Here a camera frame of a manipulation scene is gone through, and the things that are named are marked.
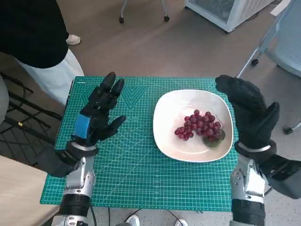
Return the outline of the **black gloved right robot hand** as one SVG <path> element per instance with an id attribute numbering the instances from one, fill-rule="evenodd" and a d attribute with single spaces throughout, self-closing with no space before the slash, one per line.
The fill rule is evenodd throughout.
<path id="1" fill-rule="evenodd" d="M 240 78 L 221 75 L 215 82 L 216 89 L 227 95 L 234 109 L 239 142 L 251 149 L 269 145 L 271 132 L 279 120 L 279 103 L 266 106 L 260 89 Z"/>

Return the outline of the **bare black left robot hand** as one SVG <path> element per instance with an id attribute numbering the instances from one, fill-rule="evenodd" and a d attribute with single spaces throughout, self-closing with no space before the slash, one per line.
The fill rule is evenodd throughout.
<path id="1" fill-rule="evenodd" d="M 110 111 L 115 108 L 125 84 L 124 79 L 115 79 L 116 74 L 109 73 L 88 97 L 88 102 L 75 123 L 72 138 L 77 144 L 94 146 L 98 141 L 114 136 L 126 120 L 126 116 L 122 115 L 109 122 Z"/>

